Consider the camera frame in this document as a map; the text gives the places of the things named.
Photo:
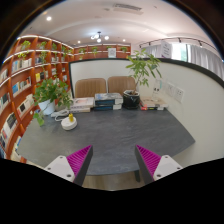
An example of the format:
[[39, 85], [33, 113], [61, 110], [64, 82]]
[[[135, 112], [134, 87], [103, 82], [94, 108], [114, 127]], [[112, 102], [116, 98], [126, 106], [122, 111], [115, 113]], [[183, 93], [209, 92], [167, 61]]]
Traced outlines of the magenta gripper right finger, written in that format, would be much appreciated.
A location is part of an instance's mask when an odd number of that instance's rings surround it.
[[182, 166], [169, 155], [159, 156], [139, 145], [135, 146], [135, 155], [145, 184], [182, 169]]

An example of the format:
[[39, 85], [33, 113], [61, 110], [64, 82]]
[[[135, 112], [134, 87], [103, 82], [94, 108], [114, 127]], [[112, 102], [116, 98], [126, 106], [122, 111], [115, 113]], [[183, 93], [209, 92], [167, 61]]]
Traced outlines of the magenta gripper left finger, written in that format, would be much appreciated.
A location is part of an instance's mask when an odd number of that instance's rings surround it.
[[59, 155], [45, 167], [45, 170], [81, 186], [84, 182], [92, 156], [93, 146], [89, 145], [69, 156]]

